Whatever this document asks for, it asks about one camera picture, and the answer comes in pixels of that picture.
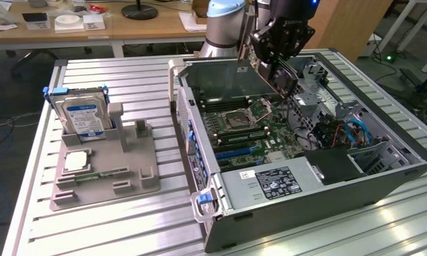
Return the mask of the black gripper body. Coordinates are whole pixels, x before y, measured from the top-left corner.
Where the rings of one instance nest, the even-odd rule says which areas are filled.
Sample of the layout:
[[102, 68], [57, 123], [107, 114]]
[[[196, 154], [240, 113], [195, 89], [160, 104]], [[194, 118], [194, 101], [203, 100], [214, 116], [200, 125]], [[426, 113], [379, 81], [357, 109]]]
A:
[[258, 15], [255, 33], [306, 30], [310, 27], [309, 21], [315, 16], [318, 6], [319, 1], [310, 0], [254, 1]]

